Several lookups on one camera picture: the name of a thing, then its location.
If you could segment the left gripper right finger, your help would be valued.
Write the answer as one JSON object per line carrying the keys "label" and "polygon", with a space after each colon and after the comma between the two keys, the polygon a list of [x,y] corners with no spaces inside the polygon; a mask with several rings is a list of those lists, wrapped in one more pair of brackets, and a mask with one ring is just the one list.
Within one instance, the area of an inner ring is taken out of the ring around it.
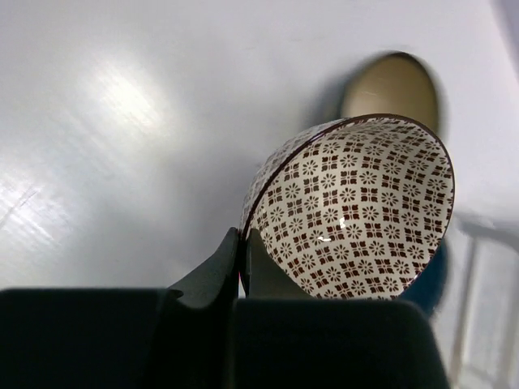
{"label": "left gripper right finger", "polygon": [[270,257],[257,229],[247,239],[245,293],[247,298],[310,300],[312,296],[299,287]]}

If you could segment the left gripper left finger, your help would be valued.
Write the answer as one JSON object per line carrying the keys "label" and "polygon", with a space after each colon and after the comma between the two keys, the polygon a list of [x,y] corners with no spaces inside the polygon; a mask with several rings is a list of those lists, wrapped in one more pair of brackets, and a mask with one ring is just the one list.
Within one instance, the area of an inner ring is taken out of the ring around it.
{"label": "left gripper left finger", "polygon": [[231,303],[238,293],[235,269],[239,234],[230,228],[215,252],[181,280],[168,287],[191,310],[206,310]]}

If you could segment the red patterned white bowl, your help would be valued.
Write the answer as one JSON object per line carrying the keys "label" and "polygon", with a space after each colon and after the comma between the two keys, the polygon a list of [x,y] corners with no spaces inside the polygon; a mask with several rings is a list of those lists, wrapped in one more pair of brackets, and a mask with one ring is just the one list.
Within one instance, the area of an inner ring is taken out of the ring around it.
{"label": "red patterned white bowl", "polygon": [[455,180],[436,134],[376,113],[303,130],[261,166],[240,230],[318,298],[393,299],[432,260],[452,216]]}

